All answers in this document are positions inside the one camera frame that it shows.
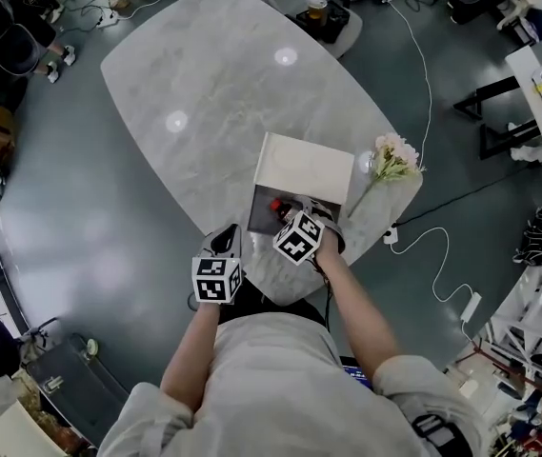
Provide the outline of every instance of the bottle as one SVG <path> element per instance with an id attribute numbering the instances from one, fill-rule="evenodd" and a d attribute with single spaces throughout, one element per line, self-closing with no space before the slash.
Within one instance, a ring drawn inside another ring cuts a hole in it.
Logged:
<path id="1" fill-rule="evenodd" d="M 279 198 L 272 200 L 271 210 L 276 213 L 279 222 L 281 222 L 283 225 L 288 224 L 299 211 L 296 205 L 289 202 L 282 202 L 279 200 Z"/>

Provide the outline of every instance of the open box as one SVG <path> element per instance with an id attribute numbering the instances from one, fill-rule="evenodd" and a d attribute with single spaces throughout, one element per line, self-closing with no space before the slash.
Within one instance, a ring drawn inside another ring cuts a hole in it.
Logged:
<path id="1" fill-rule="evenodd" d="M 267 132 L 253 178 L 248 231 L 276 234 L 283 225 L 271 210 L 272 200 L 290 201 L 298 194 L 317 200 L 338 221 L 354 159 L 342 150 Z"/>

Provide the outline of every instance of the gray floor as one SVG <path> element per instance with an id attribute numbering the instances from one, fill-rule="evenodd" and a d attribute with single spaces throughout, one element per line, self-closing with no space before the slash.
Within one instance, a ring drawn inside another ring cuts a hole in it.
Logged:
<path id="1" fill-rule="evenodd" d="M 0 204 L 0 250 L 30 324 L 60 316 L 65 330 L 96 338 L 102 361 L 127 387 L 158 380 L 191 318 L 186 305 L 190 262 L 202 234 L 133 143 L 99 65 L 125 35 L 172 1 L 143 9 L 116 27 L 62 38 L 77 47 L 78 61 L 62 70 L 53 86 L 40 77 L 30 80 L 17 113 L 13 173 Z M 425 53 L 433 90 L 428 171 L 401 221 L 422 216 L 400 229 L 397 247 L 430 227 L 447 229 L 452 248 L 438 294 L 446 296 L 464 282 L 481 293 L 483 301 L 468 326 L 475 333 L 521 272 L 511 257 L 527 219 L 542 205 L 542 168 L 522 169 L 507 154 L 479 161 L 477 126 L 451 105 L 508 76 L 504 57 L 516 46 L 496 32 L 488 15 L 456 26 L 444 5 L 419 13 L 404 0 L 395 5 L 410 20 Z M 353 9 L 364 19 L 364 30 L 341 62 L 396 130 L 419 148 L 428 95 L 408 29 L 390 7 L 366 2 Z M 87 28 L 97 15 L 81 18 L 73 12 L 58 25 Z M 498 127 L 508 118 L 527 116 L 518 92 L 493 100 L 486 111 Z M 447 304 L 432 296 L 444 249 L 444 237 L 435 232 L 403 256 L 378 244 L 354 267 L 404 349 L 430 357 L 439 367 L 466 343 L 458 318 L 468 301 L 466 292 Z M 324 304 L 321 292 L 311 299 Z M 331 327 L 348 354 L 334 305 Z"/>

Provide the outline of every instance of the gray tabletop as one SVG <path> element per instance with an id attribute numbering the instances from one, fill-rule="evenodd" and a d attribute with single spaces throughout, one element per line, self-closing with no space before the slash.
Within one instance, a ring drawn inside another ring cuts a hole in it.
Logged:
<path id="1" fill-rule="evenodd" d="M 131 33 L 101 70 L 138 147 L 205 234 L 229 222 L 246 232 L 265 132 L 354 154 L 349 210 L 368 184 L 357 158 L 394 131 L 338 61 L 261 0 L 179 0 Z M 351 218 L 340 218 L 349 263 L 421 182 L 418 174 L 378 183 Z M 270 236 L 245 233 L 243 262 L 279 304 L 321 286 L 308 264 L 296 267 L 274 251 Z"/>

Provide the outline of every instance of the flower bouquet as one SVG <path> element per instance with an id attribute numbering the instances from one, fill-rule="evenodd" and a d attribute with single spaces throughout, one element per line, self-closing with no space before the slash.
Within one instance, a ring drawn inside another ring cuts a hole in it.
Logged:
<path id="1" fill-rule="evenodd" d="M 353 215 L 376 182 L 394 181 L 422 171 L 423 169 L 417 165 L 418 157 L 419 154 L 414 147 L 407 144 L 395 132 L 377 137 L 373 150 L 363 156 L 363 163 L 360 158 L 362 169 L 370 175 L 370 183 L 355 202 L 348 216 Z"/>

